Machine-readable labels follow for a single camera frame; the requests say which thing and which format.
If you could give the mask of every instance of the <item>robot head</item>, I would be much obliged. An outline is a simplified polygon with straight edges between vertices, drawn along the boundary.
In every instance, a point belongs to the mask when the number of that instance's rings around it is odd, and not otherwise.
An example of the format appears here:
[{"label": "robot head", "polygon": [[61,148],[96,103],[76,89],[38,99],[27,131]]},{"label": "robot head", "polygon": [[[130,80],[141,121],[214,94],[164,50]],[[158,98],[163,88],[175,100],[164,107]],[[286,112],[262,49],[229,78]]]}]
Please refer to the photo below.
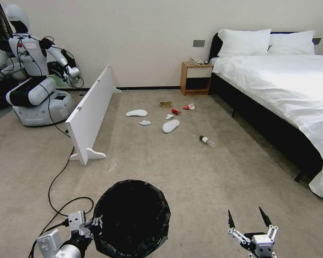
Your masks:
[{"label": "robot head", "polygon": [[5,9],[5,13],[16,33],[27,33],[29,31],[29,18],[22,8],[15,4],[9,4]]}]

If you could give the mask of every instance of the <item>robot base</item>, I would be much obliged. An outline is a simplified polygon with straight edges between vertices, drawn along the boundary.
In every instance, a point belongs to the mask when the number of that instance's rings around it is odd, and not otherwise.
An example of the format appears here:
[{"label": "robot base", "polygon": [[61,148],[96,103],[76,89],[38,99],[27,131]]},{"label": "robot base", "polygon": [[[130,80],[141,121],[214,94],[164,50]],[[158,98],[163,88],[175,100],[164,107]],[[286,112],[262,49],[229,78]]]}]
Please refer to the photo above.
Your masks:
[{"label": "robot base", "polygon": [[52,125],[68,118],[75,108],[71,95],[66,91],[53,90],[50,95],[50,119],[48,111],[49,100],[46,98],[41,104],[34,107],[13,106],[13,110],[26,126]]}]

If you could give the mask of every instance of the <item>black bed headboard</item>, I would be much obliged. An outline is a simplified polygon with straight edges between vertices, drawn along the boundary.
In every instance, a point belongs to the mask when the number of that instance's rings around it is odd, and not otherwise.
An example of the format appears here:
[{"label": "black bed headboard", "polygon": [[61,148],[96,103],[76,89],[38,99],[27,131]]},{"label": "black bed headboard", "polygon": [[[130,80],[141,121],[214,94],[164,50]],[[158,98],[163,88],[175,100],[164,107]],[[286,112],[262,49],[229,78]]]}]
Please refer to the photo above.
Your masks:
[{"label": "black bed headboard", "polygon": [[[290,34],[290,33],[294,33],[294,32],[271,32],[271,34]],[[321,38],[314,38],[312,39],[312,42],[315,45],[318,45],[320,42]],[[213,37],[212,40],[212,45],[211,45],[211,50],[209,52],[209,59],[208,61],[210,61],[213,57],[218,57],[218,53],[221,49],[221,47],[223,46],[223,42],[222,40],[218,37],[218,33],[216,33]]]}]

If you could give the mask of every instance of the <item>bed leg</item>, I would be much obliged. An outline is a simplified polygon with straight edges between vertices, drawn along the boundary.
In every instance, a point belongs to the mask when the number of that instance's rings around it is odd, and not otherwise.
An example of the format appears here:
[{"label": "bed leg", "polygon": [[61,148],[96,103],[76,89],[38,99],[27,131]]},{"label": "bed leg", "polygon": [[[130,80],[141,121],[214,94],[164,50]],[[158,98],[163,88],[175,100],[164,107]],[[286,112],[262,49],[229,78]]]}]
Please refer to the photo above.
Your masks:
[{"label": "bed leg", "polygon": [[300,181],[300,179],[305,175],[305,172],[302,170],[298,173],[298,175],[294,178],[294,181],[297,183]]}]

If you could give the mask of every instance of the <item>plastic bottle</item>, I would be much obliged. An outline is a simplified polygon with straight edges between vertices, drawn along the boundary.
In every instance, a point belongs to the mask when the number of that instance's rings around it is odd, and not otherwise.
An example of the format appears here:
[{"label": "plastic bottle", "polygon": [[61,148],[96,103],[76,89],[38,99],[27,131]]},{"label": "plastic bottle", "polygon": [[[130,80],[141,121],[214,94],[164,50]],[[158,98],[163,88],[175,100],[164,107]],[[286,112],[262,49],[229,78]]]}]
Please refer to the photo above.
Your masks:
[{"label": "plastic bottle", "polygon": [[201,135],[200,136],[200,140],[204,143],[206,143],[207,145],[209,145],[210,147],[214,148],[215,147],[215,143],[212,142],[210,139],[208,139],[207,137]]}]

